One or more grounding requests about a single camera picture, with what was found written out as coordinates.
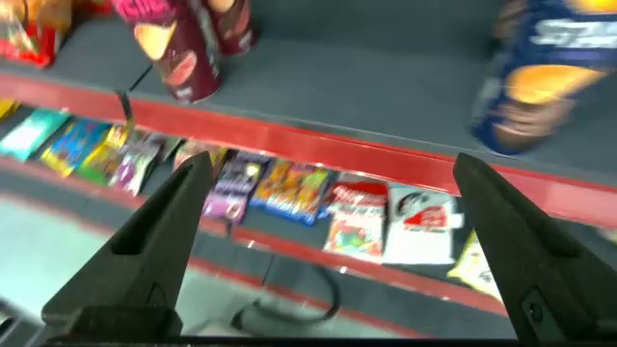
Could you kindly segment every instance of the colorful snack package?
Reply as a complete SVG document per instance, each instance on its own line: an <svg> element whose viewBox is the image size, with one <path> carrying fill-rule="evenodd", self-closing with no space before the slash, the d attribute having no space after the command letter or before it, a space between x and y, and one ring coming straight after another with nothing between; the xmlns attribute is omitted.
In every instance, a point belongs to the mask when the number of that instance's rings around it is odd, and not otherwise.
<svg viewBox="0 0 617 347"><path fill-rule="evenodd" d="M103 141L109 124L94 120L77 120L65 135L40 156L40 160L62 177L70 175L81 166L93 150Z"/></svg>
<svg viewBox="0 0 617 347"><path fill-rule="evenodd" d="M480 93L473 134L490 150L515 155L554 133L582 92L617 65L615 4L507 2L496 37L508 42Z"/></svg>
<svg viewBox="0 0 617 347"><path fill-rule="evenodd" d="M24 162L53 134L70 115L62 111L35 110L0 142L0 154Z"/></svg>
<svg viewBox="0 0 617 347"><path fill-rule="evenodd" d="M321 201L319 205L319 214L317 215L317 219L325 219L331 216L332 210L330 205L335 199L334 188L335 183L337 182L381 182L379 179L370 178L366 176L360 176L353 173L340 173L338 177L332 177L332 182L328 182L328 186L326 188L326 193L324 193L324 199Z"/></svg>
<svg viewBox="0 0 617 347"><path fill-rule="evenodd" d="M122 151L122 160L109 180L112 187L137 196L142 190L148 168L158 154L158 148L129 144Z"/></svg>
<svg viewBox="0 0 617 347"><path fill-rule="evenodd" d="M324 250L381 263L388 186L338 182L333 194L334 216Z"/></svg>
<svg viewBox="0 0 617 347"><path fill-rule="evenodd" d="M19 108L19 101L0 99L0 120L12 115L17 108Z"/></svg>
<svg viewBox="0 0 617 347"><path fill-rule="evenodd" d="M471 232L459 261L447 275L457 278L470 285L473 289L489 294L501 301L497 283L493 278L489 263L482 252L482 246L475 231Z"/></svg>
<svg viewBox="0 0 617 347"><path fill-rule="evenodd" d="M186 159L203 151L208 151L210 153L210 159L212 159L212 177L216 177L223 167L223 159L225 159L225 155L228 150L224 147L218 147L216 145L195 140L188 140L184 143L184 145L177 149L174 158L174 170L177 169Z"/></svg>
<svg viewBox="0 0 617 347"><path fill-rule="evenodd" d="M203 215L226 218L234 224L242 221L249 195L261 179L270 157L240 151L229 160L208 194Z"/></svg>
<svg viewBox="0 0 617 347"><path fill-rule="evenodd" d="M90 182L107 186L122 160L121 151L103 142L75 171Z"/></svg>
<svg viewBox="0 0 617 347"><path fill-rule="evenodd" d="M329 175L309 164L277 159L257 186L250 205L312 226Z"/></svg>
<svg viewBox="0 0 617 347"><path fill-rule="evenodd" d="M452 196L391 183L384 262L451 264L452 229L462 224L463 216L454 213Z"/></svg>
<svg viewBox="0 0 617 347"><path fill-rule="evenodd" d="M71 0L0 0L1 54L37 67L52 64L71 25Z"/></svg>

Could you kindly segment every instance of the pringles can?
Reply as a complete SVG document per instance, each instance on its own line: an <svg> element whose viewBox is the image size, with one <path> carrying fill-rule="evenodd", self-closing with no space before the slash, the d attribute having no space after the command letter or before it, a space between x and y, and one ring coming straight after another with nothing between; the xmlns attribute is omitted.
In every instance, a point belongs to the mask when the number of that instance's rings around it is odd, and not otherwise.
<svg viewBox="0 0 617 347"><path fill-rule="evenodd" d="M208 53L200 24L186 2L113 0L113 4L177 100L195 102L219 90L215 57Z"/></svg>
<svg viewBox="0 0 617 347"><path fill-rule="evenodd" d="M202 0L210 13L221 53L244 54L255 44L249 0Z"/></svg>
<svg viewBox="0 0 617 347"><path fill-rule="evenodd" d="M500 17L516 29L498 35L510 38L481 92L472 132L490 150L516 155L553 134L581 92L617 64L617 1L510 0L506 6L523 11Z"/></svg>

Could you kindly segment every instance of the red and white bag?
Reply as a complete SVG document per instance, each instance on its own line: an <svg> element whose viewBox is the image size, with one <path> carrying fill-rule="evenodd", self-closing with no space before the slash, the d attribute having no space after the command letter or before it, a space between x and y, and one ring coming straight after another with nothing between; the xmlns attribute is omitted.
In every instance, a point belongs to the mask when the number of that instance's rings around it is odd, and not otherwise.
<svg viewBox="0 0 617 347"><path fill-rule="evenodd" d="M385 263L451 264L452 229L463 215L454 213L454 197L446 193L391 183L389 232Z"/></svg>

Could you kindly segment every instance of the red chip canister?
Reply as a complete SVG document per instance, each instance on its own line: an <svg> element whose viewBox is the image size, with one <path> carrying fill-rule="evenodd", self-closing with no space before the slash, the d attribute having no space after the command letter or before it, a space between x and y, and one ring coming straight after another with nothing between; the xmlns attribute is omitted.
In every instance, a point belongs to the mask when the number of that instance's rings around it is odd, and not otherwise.
<svg viewBox="0 0 617 347"><path fill-rule="evenodd" d="M244 54L255 43L249 0L202 0L212 18L221 53Z"/></svg>
<svg viewBox="0 0 617 347"><path fill-rule="evenodd" d="M214 56L207 53L200 24L187 2L113 0L113 4L177 100L195 102L219 90Z"/></svg>

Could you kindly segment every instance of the upper shelf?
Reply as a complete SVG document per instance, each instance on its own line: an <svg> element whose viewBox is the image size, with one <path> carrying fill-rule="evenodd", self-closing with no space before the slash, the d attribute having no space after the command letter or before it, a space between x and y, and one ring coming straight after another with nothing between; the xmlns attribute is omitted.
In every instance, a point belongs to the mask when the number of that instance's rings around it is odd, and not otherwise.
<svg viewBox="0 0 617 347"><path fill-rule="evenodd" d="M149 63L121 22L94 20L76 30L49 70L1 65L0 94L122 120L110 92L131 91L144 128L452 194L454 157L463 151L496 165L553 216L617 227L617 161L600 155L616 145L609 133L617 125L609 115L616 78L527 155L496 156L470 135L498 6L254 1L257 46L225 62L221 90L191 105L174 101L155 71L140 81Z"/></svg>
<svg viewBox="0 0 617 347"><path fill-rule="evenodd" d="M46 69L0 61L0 94L80 116L123 120L115 91L125 92L149 68L130 30L118 18L79 25Z"/></svg>

